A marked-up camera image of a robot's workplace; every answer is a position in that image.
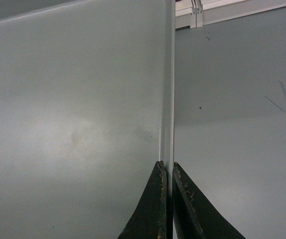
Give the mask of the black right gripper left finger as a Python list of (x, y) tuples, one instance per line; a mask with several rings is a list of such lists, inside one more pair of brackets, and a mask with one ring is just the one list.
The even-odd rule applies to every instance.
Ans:
[(167, 237), (167, 173), (163, 161), (151, 172), (135, 211), (120, 233), (120, 239), (165, 239)]

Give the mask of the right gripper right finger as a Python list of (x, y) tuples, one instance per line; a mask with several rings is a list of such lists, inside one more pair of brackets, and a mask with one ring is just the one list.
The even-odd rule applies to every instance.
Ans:
[(179, 239), (243, 239), (177, 163), (173, 166), (173, 219)]

